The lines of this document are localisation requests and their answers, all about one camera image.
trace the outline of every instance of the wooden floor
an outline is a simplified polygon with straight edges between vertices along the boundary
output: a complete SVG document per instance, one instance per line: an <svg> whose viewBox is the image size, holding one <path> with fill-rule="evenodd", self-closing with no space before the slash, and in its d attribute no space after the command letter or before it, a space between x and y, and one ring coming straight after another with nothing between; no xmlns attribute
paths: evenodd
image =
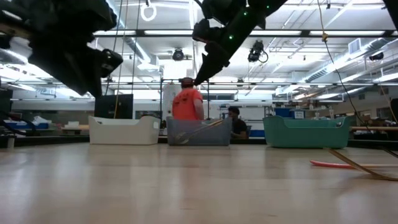
<svg viewBox="0 0 398 224"><path fill-rule="evenodd" d="M398 164L384 151L341 152ZM17 148L0 152L0 224L397 223L397 182L309 159L339 162L255 145Z"/></svg>

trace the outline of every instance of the teal plastic bin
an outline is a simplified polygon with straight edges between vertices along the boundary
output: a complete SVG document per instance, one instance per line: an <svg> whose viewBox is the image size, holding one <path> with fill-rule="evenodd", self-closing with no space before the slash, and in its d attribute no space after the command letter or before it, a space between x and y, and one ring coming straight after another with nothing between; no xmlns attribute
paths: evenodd
<svg viewBox="0 0 398 224"><path fill-rule="evenodd" d="M348 143L347 118L310 120L271 116L263 122L267 144L272 147L341 149Z"/></svg>

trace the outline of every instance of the gray plastic bin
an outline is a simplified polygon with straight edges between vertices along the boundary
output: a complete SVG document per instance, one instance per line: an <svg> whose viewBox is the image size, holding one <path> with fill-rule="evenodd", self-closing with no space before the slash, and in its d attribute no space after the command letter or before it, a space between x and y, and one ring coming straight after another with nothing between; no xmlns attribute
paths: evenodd
<svg viewBox="0 0 398 224"><path fill-rule="evenodd" d="M167 142L171 146L229 146L232 120L227 118L217 126L207 126L213 122L176 120L167 117Z"/></svg>

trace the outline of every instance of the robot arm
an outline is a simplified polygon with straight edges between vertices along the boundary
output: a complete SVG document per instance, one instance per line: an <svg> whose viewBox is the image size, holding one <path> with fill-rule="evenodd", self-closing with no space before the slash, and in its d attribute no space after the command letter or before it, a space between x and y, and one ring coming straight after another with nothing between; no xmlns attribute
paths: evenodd
<svg viewBox="0 0 398 224"><path fill-rule="evenodd" d="M266 17L287 0L195 0L205 19L197 23L193 39L206 43L207 55L195 85L216 75L229 65L251 31L266 28ZM396 0L384 0L386 8L398 27ZM210 27L216 19L224 27ZM19 36L30 41L32 55L29 63L38 65L79 94L87 91L101 96L101 79L107 77L123 58L111 51L87 47L93 32L116 26L116 15L105 0L0 0L0 48L9 48L9 41Z"/></svg>
<svg viewBox="0 0 398 224"><path fill-rule="evenodd" d="M259 26L266 29L266 17L278 10L287 0L249 0L249 6L242 0L203 0L201 5L205 18L194 27L192 38L206 43L207 55L202 55L203 63L195 85L216 75L239 49L251 31ZM395 0L384 0L389 14L398 27L398 5ZM223 28L209 26L208 19L215 19Z"/></svg>
<svg viewBox="0 0 398 224"><path fill-rule="evenodd" d="M14 36L29 40L37 65L79 94L102 95L101 78L122 62L119 54L87 46L97 30L116 26L116 15L105 0L0 0L0 47Z"/></svg>

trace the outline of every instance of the person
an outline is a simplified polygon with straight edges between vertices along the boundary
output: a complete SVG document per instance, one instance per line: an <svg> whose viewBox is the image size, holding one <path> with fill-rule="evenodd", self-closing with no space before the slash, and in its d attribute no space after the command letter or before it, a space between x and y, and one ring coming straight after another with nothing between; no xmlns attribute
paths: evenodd
<svg viewBox="0 0 398 224"><path fill-rule="evenodd" d="M193 88L192 78L181 80L182 91L173 100L172 114L175 119L204 120L203 97Z"/></svg>
<svg viewBox="0 0 398 224"><path fill-rule="evenodd" d="M230 107L228 108L228 116L232 118L232 132L231 137L235 139L247 139L248 135L246 131L248 127L246 123L239 119L239 108L237 107Z"/></svg>

